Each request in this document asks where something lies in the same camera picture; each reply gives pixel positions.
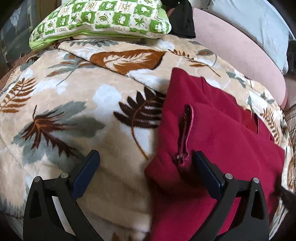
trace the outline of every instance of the fleece blanket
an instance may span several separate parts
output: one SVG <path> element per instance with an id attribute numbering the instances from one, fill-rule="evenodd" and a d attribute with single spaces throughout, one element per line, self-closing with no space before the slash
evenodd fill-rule
<path id="1" fill-rule="evenodd" d="M 35 176 L 56 178 L 96 149 L 101 165 L 79 206 L 105 241 L 148 239 L 152 217 L 144 169 L 156 151 L 174 67 L 203 76 L 257 114 L 285 150 L 281 184 L 294 191 L 287 124 L 260 83 L 199 43 L 172 35 L 83 39 L 60 42 L 18 68 L 0 96 L 0 210 L 21 223 Z M 55 203 L 63 225 L 72 232 L 58 200 Z M 280 200 L 270 236 L 285 214 Z"/>

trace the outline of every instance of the floral blanket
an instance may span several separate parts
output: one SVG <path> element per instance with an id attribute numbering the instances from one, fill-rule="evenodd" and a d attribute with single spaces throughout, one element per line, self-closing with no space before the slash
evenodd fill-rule
<path id="1" fill-rule="evenodd" d="M 199 43 L 172 35 L 72 40 L 19 68 L 0 96 L 1 211 L 22 220 L 35 176 L 57 178 L 96 149 L 101 165 L 79 206 L 105 241 L 148 239 L 152 217 L 144 169 L 156 150 L 174 67 L 204 76 L 257 114 L 285 150 L 282 186 L 294 191 L 295 162 L 287 125 L 260 83 L 245 78 Z M 56 199 L 55 203 L 71 232 Z M 271 236 L 285 214 L 280 201 Z"/>

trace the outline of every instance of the blanket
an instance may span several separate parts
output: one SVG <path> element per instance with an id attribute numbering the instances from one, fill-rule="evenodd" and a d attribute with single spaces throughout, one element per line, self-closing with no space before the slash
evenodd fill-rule
<path id="1" fill-rule="evenodd" d="M 34 61 L 13 73 L 0 96 L 0 210 L 13 218 L 23 218 L 35 176 L 56 178 L 96 149 L 101 166 L 79 206 L 105 241 L 147 238 L 152 217 L 144 169 L 156 152 L 173 67 L 203 76 L 265 123 L 285 150 L 281 184 L 295 190 L 292 143 L 276 101 L 195 41 L 172 35 L 65 40 Z M 280 200 L 270 236 L 286 212 Z"/>

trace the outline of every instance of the blue gripper pad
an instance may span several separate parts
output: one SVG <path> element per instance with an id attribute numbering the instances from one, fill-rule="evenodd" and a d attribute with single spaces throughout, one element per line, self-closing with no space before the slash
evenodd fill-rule
<path id="1" fill-rule="evenodd" d="M 219 201 L 225 186 L 222 171 L 212 164 L 202 151 L 195 152 L 192 161 L 211 198 Z"/>
<path id="2" fill-rule="evenodd" d="M 70 176 L 74 178 L 76 177 L 72 180 L 72 198 L 74 201 L 83 196 L 99 165 L 99 152 L 96 150 L 91 150 L 85 158 L 85 161 L 73 168 Z"/>

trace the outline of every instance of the zipper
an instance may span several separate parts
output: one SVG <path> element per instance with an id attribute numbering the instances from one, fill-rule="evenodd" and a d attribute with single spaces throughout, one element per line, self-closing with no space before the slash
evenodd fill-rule
<path id="1" fill-rule="evenodd" d="M 182 131 L 182 138 L 181 138 L 178 155 L 177 155 L 177 163 L 180 167 L 184 166 L 185 162 L 189 158 L 187 142 L 188 142 L 190 131 L 192 129 L 192 122 L 193 122 L 193 108 L 191 105 L 185 105 L 184 127 Z"/>

